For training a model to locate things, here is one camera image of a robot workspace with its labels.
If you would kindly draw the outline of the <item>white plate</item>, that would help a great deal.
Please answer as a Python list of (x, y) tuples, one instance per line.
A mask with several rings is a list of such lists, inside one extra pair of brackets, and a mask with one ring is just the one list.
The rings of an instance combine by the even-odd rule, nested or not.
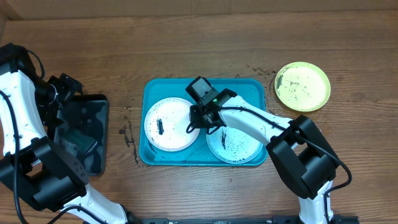
[(192, 105), (191, 102), (177, 97), (156, 102), (144, 120), (144, 131), (149, 142), (167, 152), (180, 151), (190, 146), (200, 132), (195, 129), (187, 133)]

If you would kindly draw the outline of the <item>green scrubbing sponge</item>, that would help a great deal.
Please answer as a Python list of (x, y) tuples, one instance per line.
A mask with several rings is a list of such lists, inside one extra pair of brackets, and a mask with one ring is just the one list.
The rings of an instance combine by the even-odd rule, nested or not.
[(97, 140), (87, 136), (78, 129), (70, 129), (63, 135), (63, 140), (71, 144), (76, 150), (86, 154), (98, 144)]

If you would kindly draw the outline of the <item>yellow-green plate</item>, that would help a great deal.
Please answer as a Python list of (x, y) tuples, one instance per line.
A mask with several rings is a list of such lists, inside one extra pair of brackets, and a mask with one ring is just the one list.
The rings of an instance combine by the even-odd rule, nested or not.
[(292, 62), (282, 67), (275, 77), (274, 89), (285, 106), (300, 112), (320, 109), (331, 95), (326, 73), (308, 62)]

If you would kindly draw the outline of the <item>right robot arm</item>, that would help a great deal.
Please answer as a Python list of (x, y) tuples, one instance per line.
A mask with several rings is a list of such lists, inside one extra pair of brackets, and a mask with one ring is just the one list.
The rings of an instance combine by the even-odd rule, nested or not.
[(194, 99), (187, 132), (234, 128), (262, 143), (283, 183), (299, 197), (302, 223), (331, 223), (329, 194), (340, 161), (308, 117), (282, 118), (256, 108), (236, 92), (217, 91), (203, 77), (186, 88)]

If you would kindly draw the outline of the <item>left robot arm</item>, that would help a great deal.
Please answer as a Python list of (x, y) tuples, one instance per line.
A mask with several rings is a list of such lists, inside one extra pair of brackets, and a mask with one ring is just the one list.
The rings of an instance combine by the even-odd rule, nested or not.
[(82, 84), (64, 73), (45, 81), (45, 70), (36, 72), (34, 55), (13, 43), (1, 47), (1, 183), (13, 192), (19, 220), (27, 221), (24, 201), (34, 210), (56, 212), (52, 223), (66, 213), (84, 223), (139, 223), (123, 205), (95, 190), (83, 164), (54, 142), (61, 124), (57, 113), (83, 92)]

